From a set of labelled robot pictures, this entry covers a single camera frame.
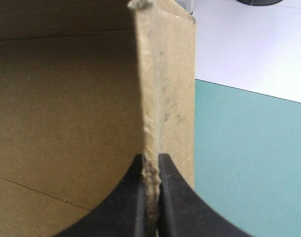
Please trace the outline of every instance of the black clamp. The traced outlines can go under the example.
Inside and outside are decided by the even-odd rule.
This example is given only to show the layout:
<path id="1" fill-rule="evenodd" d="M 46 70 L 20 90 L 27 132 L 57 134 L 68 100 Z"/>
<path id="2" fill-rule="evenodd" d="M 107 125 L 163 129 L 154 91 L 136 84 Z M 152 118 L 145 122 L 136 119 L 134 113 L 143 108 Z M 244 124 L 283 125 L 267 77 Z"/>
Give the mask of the black clamp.
<path id="1" fill-rule="evenodd" d="M 167 154 L 159 155 L 159 237 L 250 237 L 189 187 Z M 137 155 L 115 190 L 83 219 L 56 237 L 145 237 L 142 156 Z"/>

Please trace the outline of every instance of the teal wall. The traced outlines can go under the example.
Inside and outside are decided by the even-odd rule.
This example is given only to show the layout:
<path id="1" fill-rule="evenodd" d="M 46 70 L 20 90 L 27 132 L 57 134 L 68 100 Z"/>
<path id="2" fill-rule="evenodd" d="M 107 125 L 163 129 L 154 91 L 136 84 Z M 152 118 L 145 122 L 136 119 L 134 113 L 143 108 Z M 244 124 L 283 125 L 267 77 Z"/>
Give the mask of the teal wall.
<path id="1" fill-rule="evenodd" d="M 301 104 L 196 81 L 195 190 L 257 237 L 301 237 Z"/>

